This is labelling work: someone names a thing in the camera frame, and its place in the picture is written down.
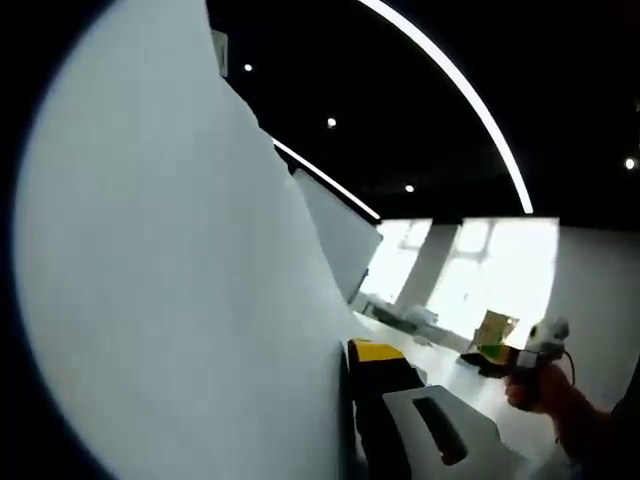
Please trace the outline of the person's right hand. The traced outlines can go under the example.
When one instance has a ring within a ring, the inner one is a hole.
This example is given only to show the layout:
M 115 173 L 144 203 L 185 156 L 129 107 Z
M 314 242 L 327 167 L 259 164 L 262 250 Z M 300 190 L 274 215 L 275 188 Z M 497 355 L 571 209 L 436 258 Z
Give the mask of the person's right hand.
M 506 379 L 507 402 L 522 411 L 555 416 L 571 402 L 575 390 L 567 375 L 555 363 L 531 376 L 511 375 Z

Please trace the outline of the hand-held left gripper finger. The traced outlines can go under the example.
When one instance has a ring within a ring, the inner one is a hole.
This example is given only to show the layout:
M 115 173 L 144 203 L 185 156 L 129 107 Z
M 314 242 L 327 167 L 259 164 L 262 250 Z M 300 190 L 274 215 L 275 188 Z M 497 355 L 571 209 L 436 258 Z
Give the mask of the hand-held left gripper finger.
M 348 389 L 370 479 L 514 479 L 524 458 L 496 424 L 426 383 L 395 347 L 347 342 Z

